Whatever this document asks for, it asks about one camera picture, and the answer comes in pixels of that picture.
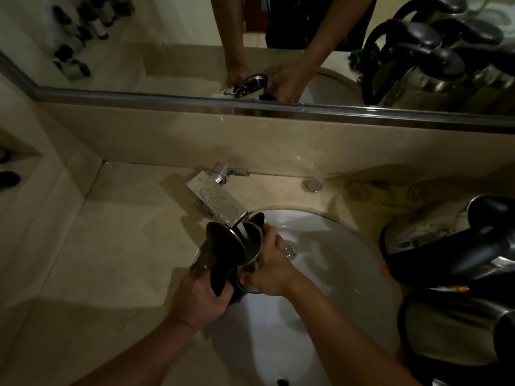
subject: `faucet handle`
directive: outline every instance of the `faucet handle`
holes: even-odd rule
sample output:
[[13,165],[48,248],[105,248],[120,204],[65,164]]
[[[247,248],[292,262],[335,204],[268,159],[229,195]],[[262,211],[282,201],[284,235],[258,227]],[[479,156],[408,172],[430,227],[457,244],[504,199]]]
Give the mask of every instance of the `faucet handle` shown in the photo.
[[227,177],[230,175],[246,177],[250,175],[247,169],[229,168],[225,162],[220,161],[211,169],[211,174],[215,181],[221,185],[227,182]]

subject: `chrome faucet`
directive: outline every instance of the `chrome faucet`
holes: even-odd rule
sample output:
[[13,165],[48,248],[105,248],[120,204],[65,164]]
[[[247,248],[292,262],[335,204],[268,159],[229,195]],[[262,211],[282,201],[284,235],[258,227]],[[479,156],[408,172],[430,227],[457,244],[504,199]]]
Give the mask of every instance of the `chrome faucet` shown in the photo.
[[247,208],[222,187],[231,175],[249,176],[249,172],[217,162],[211,170],[201,170],[185,182],[198,199],[197,206],[209,218],[215,217],[229,228],[238,225],[248,215]]

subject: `beige countertop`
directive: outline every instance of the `beige countertop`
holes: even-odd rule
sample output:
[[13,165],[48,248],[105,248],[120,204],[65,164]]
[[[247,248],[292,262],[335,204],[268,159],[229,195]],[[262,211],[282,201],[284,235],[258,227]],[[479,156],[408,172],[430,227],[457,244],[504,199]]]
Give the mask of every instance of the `beige countertop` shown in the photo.
[[[106,163],[9,356],[0,385],[65,386],[148,333],[164,317],[209,221],[184,186],[191,169]],[[231,177],[225,186],[249,210],[316,212],[356,231],[374,248],[392,215],[422,200],[405,187],[323,180]],[[164,384],[242,384],[202,334],[172,365]]]

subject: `reflected kettle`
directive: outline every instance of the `reflected kettle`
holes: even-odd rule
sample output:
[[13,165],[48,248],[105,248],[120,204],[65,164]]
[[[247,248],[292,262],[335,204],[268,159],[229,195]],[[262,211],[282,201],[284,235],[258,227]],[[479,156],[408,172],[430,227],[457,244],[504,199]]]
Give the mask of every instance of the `reflected kettle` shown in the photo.
[[399,335],[423,384],[515,384],[515,308],[461,293],[420,290],[404,299]]
[[211,288],[220,296],[229,282],[234,287],[229,304],[238,302],[248,292],[259,293],[244,287],[240,274],[254,272],[264,238],[265,215],[254,214],[250,219],[231,228],[218,222],[209,222],[205,228],[206,241],[200,247],[192,269],[211,271]]
[[467,10],[467,0],[410,0],[400,7],[393,18],[404,19],[416,12],[411,21],[430,23],[443,17],[464,16]]
[[[372,53],[376,41],[386,36],[385,45],[376,57]],[[411,21],[390,19],[370,33],[363,47],[362,97],[367,105],[381,102],[386,93],[410,68],[415,55],[422,58],[428,50],[441,45],[438,32]]]
[[496,25],[481,19],[459,20],[451,17],[431,23],[442,38],[442,46],[455,46],[457,43],[498,45],[504,33]]
[[515,272],[513,244],[515,200],[487,195],[429,203],[396,217],[380,237],[394,279],[437,289]]
[[465,76],[465,64],[450,49],[396,44],[364,69],[365,104],[397,109],[440,110]]
[[478,69],[466,79],[467,97],[452,110],[465,113],[506,114],[515,107],[515,44],[456,48],[466,63]]

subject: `hand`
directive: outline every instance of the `hand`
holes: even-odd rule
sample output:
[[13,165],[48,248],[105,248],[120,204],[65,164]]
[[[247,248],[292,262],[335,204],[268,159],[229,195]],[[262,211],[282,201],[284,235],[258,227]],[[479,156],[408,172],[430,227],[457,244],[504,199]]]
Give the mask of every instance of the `hand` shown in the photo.
[[265,239],[257,260],[254,273],[242,273],[243,285],[253,285],[262,293],[271,296],[284,296],[290,284],[304,278],[286,257],[284,240],[276,233],[275,227],[265,224]]
[[228,88],[238,86],[250,76],[250,70],[246,64],[228,66],[226,85]]
[[224,313],[233,291],[233,286],[227,282],[221,296],[216,297],[211,289],[211,273],[193,270],[182,279],[174,293],[168,319],[189,325],[197,332]]
[[272,93],[277,102],[297,103],[311,78],[312,74],[300,66],[288,66],[274,76],[267,92]]

